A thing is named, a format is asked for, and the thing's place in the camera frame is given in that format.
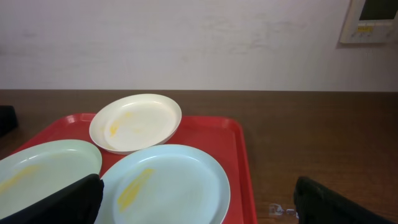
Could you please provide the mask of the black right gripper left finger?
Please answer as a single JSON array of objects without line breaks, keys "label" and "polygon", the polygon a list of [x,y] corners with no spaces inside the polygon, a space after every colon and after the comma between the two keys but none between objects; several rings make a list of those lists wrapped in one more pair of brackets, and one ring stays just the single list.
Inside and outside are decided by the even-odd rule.
[{"label": "black right gripper left finger", "polygon": [[94,224],[104,182],[90,174],[54,194],[1,219],[1,224]]}]

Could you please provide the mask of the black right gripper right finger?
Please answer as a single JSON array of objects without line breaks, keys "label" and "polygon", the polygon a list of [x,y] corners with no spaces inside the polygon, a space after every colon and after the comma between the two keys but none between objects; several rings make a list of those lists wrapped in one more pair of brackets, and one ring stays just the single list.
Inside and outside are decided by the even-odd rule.
[{"label": "black right gripper right finger", "polygon": [[294,189],[299,224],[393,224],[308,177]]}]

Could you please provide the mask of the pale green plate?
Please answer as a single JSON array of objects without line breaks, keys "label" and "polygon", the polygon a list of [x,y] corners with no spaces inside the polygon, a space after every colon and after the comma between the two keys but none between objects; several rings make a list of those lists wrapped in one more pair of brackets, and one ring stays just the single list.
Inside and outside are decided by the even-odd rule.
[{"label": "pale green plate", "polygon": [[76,139],[29,147],[1,160],[1,218],[6,218],[89,174],[99,174],[100,150]]}]

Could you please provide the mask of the cream plate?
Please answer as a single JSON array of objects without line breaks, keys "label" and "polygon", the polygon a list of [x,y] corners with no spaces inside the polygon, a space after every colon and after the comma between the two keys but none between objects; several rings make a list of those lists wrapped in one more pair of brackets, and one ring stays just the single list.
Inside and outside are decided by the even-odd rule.
[{"label": "cream plate", "polygon": [[97,112],[89,135],[106,151],[128,155],[167,142],[181,120],[182,110],[173,99],[148,93],[131,95]]}]

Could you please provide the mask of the light blue plate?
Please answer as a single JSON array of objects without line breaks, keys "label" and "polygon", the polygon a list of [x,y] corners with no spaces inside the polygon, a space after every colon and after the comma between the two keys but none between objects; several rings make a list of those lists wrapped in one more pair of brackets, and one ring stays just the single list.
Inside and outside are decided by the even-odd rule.
[{"label": "light blue plate", "polygon": [[178,144],[134,152],[102,180],[96,224],[221,224],[231,201],[229,180],[218,161]]}]

